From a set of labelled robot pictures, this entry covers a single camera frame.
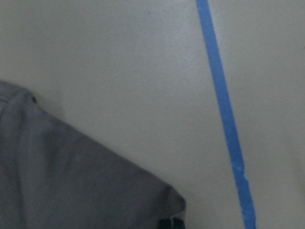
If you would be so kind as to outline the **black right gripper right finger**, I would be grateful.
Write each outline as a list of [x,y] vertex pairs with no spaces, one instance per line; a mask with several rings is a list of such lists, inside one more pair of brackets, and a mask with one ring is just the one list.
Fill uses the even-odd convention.
[[173,218],[173,228],[174,229],[185,229],[185,224],[182,219]]

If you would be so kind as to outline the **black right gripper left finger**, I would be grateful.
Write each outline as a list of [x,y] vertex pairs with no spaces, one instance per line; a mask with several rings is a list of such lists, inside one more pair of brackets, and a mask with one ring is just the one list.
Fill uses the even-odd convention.
[[170,219],[159,220],[158,229],[171,229],[171,220]]

